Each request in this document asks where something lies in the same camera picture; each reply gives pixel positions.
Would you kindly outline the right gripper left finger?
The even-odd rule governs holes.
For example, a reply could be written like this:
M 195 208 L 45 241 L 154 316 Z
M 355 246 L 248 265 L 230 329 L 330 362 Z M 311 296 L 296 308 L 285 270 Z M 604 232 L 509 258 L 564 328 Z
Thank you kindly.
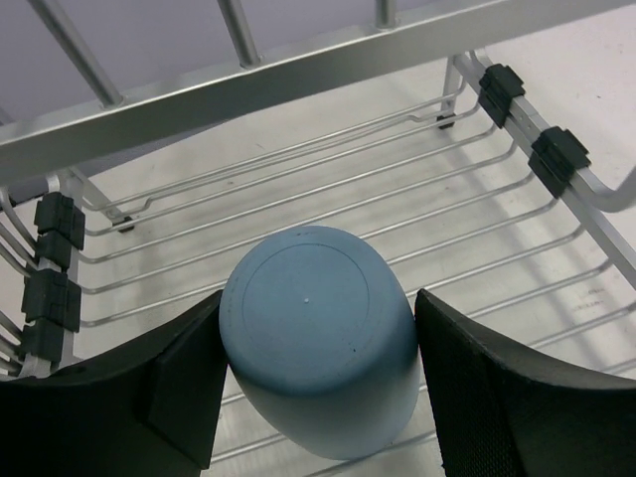
M 221 292 L 47 378 L 1 385 L 4 476 L 198 476 L 209 469 L 228 359 Z

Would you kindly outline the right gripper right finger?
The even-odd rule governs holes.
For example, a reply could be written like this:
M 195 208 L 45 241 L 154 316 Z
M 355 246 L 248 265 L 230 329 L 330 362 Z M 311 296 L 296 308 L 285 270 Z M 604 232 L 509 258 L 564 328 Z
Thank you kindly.
M 634 475 L 634 381 L 536 351 L 425 289 L 414 313 L 446 475 Z

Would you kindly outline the blue cup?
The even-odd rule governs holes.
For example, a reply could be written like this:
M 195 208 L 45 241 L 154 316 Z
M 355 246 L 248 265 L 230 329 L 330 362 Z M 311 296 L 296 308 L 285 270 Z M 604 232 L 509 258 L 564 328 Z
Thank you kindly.
M 413 313 L 363 239 L 322 226 L 265 238 L 228 279 L 219 322 L 247 400 L 307 451 L 366 457 L 409 422 L 420 380 Z

